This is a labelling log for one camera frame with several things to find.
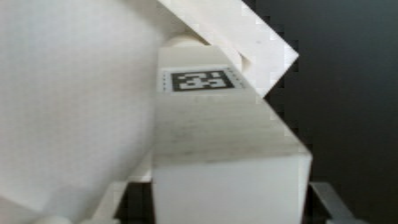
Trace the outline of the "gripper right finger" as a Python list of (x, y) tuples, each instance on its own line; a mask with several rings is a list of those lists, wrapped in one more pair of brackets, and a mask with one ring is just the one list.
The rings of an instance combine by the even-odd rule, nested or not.
[(311, 182), (304, 224), (353, 224), (355, 216), (328, 182)]

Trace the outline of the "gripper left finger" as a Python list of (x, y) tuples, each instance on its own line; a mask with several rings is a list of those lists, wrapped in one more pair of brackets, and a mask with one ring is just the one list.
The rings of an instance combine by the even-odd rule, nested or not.
[(110, 184), (92, 216), (81, 224), (156, 224), (151, 184)]

